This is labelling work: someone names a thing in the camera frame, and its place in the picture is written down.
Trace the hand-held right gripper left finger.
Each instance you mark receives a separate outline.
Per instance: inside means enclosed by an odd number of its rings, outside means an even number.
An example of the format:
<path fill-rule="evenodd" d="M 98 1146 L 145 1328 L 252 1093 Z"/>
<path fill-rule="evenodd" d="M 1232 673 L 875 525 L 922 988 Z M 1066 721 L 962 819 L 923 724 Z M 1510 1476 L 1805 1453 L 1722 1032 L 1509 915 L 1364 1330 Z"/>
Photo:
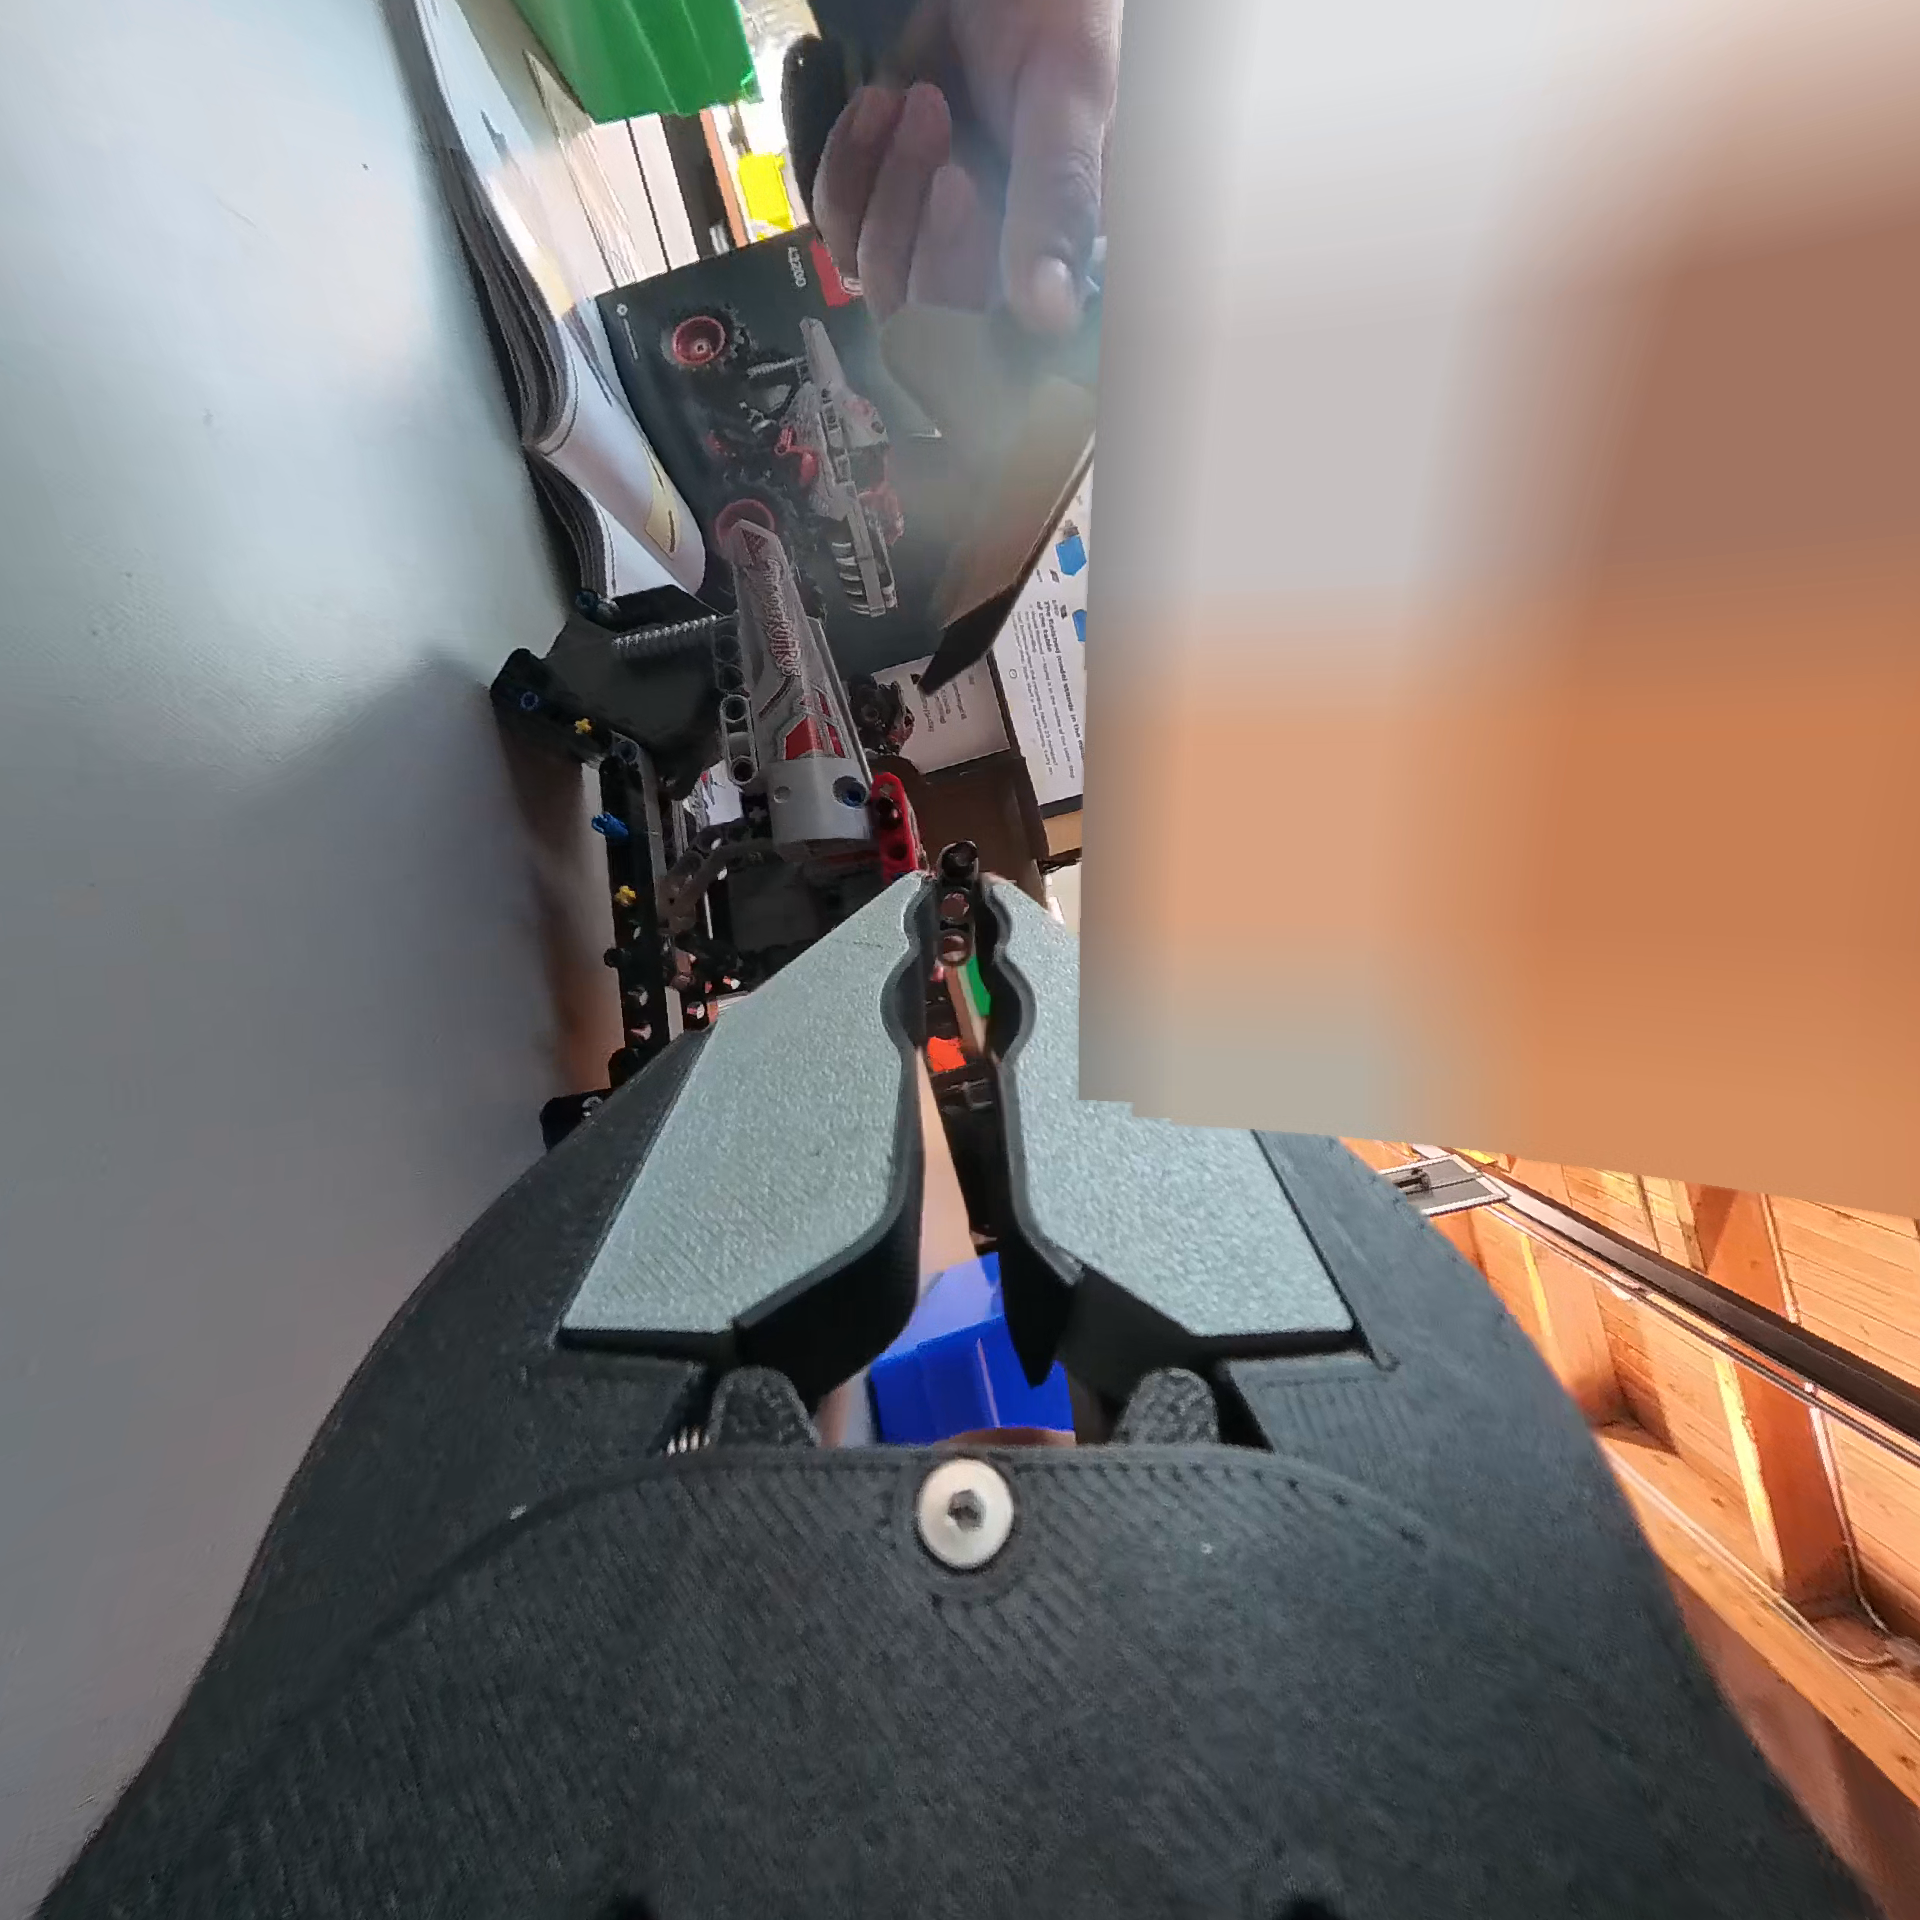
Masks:
<path fill-rule="evenodd" d="M 918 1299 L 928 882 L 893 881 L 694 1048 L 572 1348 L 779 1371 L 816 1409 Z"/>

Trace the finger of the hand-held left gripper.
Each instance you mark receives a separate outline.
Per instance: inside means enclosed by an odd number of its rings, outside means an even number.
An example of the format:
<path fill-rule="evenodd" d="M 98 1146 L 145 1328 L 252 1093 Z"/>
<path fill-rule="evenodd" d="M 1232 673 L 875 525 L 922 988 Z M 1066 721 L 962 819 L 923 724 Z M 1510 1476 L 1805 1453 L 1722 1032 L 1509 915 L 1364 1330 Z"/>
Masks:
<path fill-rule="evenodd" d="M 883 364 L 949 442 L 962 492 L 930 598 L 925 693 L 992 649 L 1088 478 L 1099 323 L 1102 307 L 1086 304 L 1073 331 L 1041 337 L 1001 308 L 909 304 L 881 329 Z"/>

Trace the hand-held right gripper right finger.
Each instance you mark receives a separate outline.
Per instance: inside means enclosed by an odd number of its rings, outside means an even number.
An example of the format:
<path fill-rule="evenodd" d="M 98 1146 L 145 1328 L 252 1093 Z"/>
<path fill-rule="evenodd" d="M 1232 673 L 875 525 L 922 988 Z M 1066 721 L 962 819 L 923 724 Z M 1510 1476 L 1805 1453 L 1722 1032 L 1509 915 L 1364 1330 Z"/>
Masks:
<path fill-rule="evenodd" d="M 1356 1353 L 1361 1333 L 1258 1136 L 1080 1093 L 1080 942 L 1013 882 L 979 890 L 1001 1172 L 1003 1315 L 1029 1373 Z"/>

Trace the black lego beam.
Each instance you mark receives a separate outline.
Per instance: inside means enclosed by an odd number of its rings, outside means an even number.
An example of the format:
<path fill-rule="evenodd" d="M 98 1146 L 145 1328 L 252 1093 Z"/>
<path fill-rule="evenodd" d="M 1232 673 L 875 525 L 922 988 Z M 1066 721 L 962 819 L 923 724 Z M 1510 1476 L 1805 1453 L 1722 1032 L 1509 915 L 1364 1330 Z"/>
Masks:
<path fill-rule="evenodd" d="M 923 1043 L 930 1093 L 942 1120 L 965 1120 L 992 1104 L 992 993 L 979 960 L 979 882 L 976 845 L 949 844 L 932 868 Z"/>

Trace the grey red lego truck model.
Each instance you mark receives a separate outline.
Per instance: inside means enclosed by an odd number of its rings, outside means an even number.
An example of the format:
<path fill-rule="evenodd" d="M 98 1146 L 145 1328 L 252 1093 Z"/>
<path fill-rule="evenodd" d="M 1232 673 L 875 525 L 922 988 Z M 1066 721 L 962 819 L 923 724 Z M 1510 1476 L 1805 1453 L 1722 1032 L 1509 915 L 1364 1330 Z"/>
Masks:
<path fill-rule="evenodd" d="M 489 689 L 508 729 L 587 771 L 609 864 L 619 1043 L 601 1088 L 545 1104 L 548 1147 L 922 864 L 776 525 L 752 509 L 717 558 L 728 608 L 587 595 Z"/>

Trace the dark lego set box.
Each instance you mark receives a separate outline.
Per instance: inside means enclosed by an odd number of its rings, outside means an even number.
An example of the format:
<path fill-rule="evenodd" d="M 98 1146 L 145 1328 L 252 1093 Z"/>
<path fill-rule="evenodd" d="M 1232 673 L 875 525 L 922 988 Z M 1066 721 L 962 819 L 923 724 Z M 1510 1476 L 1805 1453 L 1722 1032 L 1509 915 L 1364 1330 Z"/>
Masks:
<path fill-rule="evenodd" d="M 928 658 L 961 505 L 953 443 L 881 357 L 814 229 L 600 297 L 624 393 L 721 553 L 778 534 L 849 677 Z"/>

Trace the lego instruction booklet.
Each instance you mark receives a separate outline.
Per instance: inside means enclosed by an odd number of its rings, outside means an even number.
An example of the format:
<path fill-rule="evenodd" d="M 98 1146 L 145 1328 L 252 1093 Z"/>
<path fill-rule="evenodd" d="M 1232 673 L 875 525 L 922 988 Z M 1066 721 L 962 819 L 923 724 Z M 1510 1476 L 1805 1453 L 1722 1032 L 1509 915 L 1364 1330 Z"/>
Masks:
<path fill-rule="evenodd" d="M 581 586 L 698 595 L 700 524 L 621 386 L 600 297 L 661 270 L 640 171 L 515 4 L 384 4 L 530 476 Z"/>

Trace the person's left hand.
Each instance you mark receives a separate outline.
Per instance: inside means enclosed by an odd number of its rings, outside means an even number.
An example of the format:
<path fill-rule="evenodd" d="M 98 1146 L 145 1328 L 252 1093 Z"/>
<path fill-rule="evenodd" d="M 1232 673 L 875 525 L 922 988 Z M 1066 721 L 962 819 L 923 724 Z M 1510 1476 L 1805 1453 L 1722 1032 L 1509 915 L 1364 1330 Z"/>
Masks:
<path fill-rule="evenodd" d="M 1073 337 L 1105 249 L 1120 2 L 822 2 L 785 78 L 833 266 L 875 323 L 1001 313 Z"/>

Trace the white printed paper sheet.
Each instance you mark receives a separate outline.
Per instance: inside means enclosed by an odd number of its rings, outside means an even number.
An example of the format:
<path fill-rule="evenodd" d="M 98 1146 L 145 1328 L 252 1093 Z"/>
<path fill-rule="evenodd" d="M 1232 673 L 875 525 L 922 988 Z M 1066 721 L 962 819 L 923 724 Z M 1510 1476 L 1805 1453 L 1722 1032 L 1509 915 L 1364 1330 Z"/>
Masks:
<path fill-rule="evenodd" d="M 998 696 L 1048 819 L 1080 810 L 1086 794 L 1090 522 L 1088 470 L 992 646 Z"/>

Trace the blue plastic bin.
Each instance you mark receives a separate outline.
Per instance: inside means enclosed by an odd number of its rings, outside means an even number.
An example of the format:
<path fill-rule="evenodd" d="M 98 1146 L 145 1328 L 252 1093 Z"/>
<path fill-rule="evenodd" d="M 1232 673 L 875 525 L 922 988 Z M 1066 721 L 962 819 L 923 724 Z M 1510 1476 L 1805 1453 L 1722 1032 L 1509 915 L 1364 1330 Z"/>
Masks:
<path fill-rule="evenodd" d="M 1001 1299 L 997 1256 L 938 1274 L 896 1342 L 872 1362 L 877 1437 L 932 1446 L 973 1433 L 1043 1433 L 1073 1442 L 1073 1392 L 1061 1365 L 1030 1381 Z"/>

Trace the brown cardboard box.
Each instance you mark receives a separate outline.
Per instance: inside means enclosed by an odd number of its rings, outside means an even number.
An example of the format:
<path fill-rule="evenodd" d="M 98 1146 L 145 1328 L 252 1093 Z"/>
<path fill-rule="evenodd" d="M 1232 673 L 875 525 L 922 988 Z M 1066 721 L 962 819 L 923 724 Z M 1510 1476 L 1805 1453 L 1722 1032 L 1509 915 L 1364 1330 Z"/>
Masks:
<path fill-rule="evenodd" d="M 908 765 L 900 782 L 930 858 L 972 842 L 984 873 L 1013 882 L 1048 907 L 1044 875 L 1070 867 L 1083 851 L 1083 810 L 1076 800 L 1044 812 L 1020 753 L 997 753 L 922 773 Z"/>

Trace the green plastic bin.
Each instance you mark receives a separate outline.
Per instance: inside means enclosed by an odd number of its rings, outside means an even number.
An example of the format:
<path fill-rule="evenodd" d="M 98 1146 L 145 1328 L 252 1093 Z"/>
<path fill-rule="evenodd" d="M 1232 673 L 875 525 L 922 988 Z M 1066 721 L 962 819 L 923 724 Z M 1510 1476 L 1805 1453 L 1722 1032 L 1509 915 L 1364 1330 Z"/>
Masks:
<path fill-rule="evenodd" d="M 517 2 L 595 124 L 698 116 L 761 97 L 739 2 Z"/>

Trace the black metal rail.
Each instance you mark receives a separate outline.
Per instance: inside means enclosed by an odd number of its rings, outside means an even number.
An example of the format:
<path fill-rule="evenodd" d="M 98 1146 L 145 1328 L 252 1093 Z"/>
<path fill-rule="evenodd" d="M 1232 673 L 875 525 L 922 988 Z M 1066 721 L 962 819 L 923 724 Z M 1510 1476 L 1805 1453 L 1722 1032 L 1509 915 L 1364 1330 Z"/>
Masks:
<path fill-rule="evenodd" d="M 1509 1225 L 1582 1267 L 1613 1294 L 1656 1309 L 1716 1356 L 1781 1387 L 1842 1428 L 1918 1462 L 1918 1389 L 1890 1370 L 1845 1352 L 1776 1309 L 1698 1275 L 1571 1204 L 1473 1160 L 1418 1147 L 1378 1174 L 1430 1222 L 1497 1212 Z"/>

